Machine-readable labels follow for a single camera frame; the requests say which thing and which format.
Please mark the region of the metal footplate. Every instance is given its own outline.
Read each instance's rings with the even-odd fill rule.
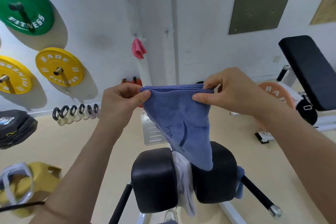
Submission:
[[[155,126],[155,123],[150,120],[146,112],[141,112],[141,123],[143,132],[143,141],[145,145],[166,143],[166,138],[161,131]]]

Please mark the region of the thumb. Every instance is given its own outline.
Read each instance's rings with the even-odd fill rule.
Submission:
[[[193,100],[204,103],[207,105],[217,105],[218,104],[218,98],[216,96],[217,94],[213,93],[197,93],[192,96]]]
[[[137,106],[143,104],[146,102],[147,99],[151,96],[150,90],[145,90],[143,92],[140,92],[139,94],[136,94],[134,97],[129,99],[129,103],[133,109],[135,109]]]

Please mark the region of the white towel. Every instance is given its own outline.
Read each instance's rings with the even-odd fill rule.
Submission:
[[[178,206],[183,207],[189,216],[195,216],[193,174],[190,162],[177,151],[172,153],[177,176]]]

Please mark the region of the person's left hand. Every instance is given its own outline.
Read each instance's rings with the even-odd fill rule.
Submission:
[[[133,110],[151,96],[149,90],[140,93],[140,88],[140,85],[123,83],[104,90],[98,127],[121,133]]]

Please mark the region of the yellow weight plate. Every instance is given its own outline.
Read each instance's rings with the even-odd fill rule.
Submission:
[[[24,94],[32,88],[34,76],[15,59],[0,56],[0,90],[11,94]]]
[[[70,52],[60,48],[47,48],[35,58],[40,73],[49,81],[62,86],[75,86],[84,78],[82,63]]]

